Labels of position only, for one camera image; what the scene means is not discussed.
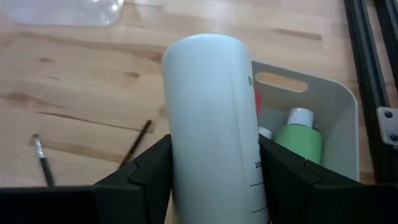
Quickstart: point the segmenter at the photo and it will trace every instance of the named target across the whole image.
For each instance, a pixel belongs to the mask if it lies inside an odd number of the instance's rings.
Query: clear plastic bag
[[[22,24],[111,26],[124,0],[1,0],[5,13]]]

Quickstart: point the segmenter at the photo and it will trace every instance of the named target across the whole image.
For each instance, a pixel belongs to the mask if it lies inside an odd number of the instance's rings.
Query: green bottle
[[[287,125],[276,134],[274,141],[292,152],[321,164],[322,137],[312,129],[313,113],[305,108],[293,108]]]

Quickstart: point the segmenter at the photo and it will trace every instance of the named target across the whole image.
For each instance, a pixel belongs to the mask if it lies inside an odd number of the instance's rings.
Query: white cap
[[[272,132],[266,128],[259,127],[259,134],[266,137],[267,139],[272,139]]]
[[[312,128],[313,125],[313,113],[312,111],[305,108],[293,108],[290,110],[287,125],[298,124]]]

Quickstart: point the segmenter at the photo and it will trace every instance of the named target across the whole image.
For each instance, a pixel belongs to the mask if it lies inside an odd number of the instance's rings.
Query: wooden table
[[[375,10],[387,90],[398,105]],[[346,85],[359,102],[361,181],[372,182],[343,0],[129,0],[109,28],[0,22],[0,187],[44,185],[30,136],[40,133],[58,185],[115,171],[147,119],[136,156],[169,132],[160,62],[188,35],[233,35],[254,60]]]

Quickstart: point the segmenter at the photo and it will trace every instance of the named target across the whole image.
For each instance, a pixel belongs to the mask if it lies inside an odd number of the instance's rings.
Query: storage bin
[[[254,88],[262,97],[259,126],[278,132],[286,124],[290,109],[313,111],[314,122],[322,135],[322,166],[359,181],[358,105],[355,96],[342,84],[252,61]],[[307,84],[295,91],[262,81],[265,73]]]

